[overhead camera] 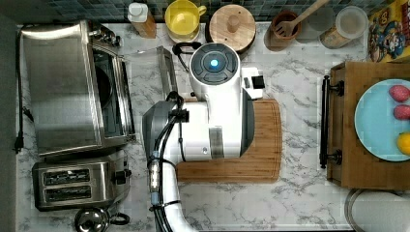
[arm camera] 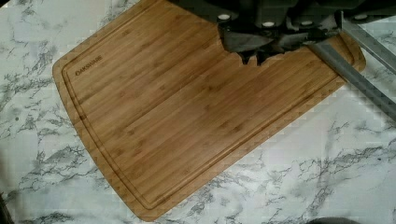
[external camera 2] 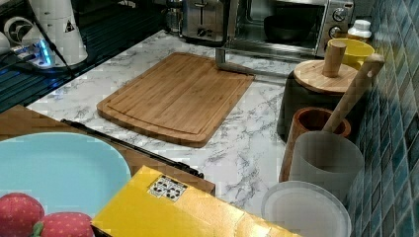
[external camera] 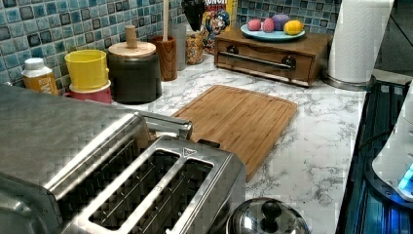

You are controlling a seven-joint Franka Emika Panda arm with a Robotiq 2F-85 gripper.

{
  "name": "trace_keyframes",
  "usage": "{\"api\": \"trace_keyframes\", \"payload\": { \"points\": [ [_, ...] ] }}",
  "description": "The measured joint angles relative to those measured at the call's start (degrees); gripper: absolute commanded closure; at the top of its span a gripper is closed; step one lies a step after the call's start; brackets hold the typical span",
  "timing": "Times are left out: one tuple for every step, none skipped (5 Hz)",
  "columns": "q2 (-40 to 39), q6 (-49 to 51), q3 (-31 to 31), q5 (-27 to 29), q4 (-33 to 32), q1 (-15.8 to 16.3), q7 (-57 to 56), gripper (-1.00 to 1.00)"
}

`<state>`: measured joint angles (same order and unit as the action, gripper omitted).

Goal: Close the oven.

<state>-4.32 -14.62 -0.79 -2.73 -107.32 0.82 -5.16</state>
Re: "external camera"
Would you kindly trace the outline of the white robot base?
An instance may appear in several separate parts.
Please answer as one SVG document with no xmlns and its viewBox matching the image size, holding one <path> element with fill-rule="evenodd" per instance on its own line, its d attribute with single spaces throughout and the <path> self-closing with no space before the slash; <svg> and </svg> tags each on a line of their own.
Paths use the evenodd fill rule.
<svg viewBox="0 0 413 234">
<path fill-rule="evenodd" d="M 376 176 L 404 201 L 411 202 L 413 163 L 413 93 L 412 85 L 398 114 L 385 146 L 372 162 Z"/>
</svg>

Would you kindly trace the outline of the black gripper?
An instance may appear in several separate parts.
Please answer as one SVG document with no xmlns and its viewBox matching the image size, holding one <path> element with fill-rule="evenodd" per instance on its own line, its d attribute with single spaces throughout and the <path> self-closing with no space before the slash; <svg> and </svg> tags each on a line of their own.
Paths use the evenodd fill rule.
<svg viewBox="0 0 413 234">
<path fill-rule="evenodd" d="M 191 28 L 198 31 L 202 26 L 203 14 L 205 11 L 204 0 L 181 0 L 183 13 L 188 20 Z"/>
</svg>

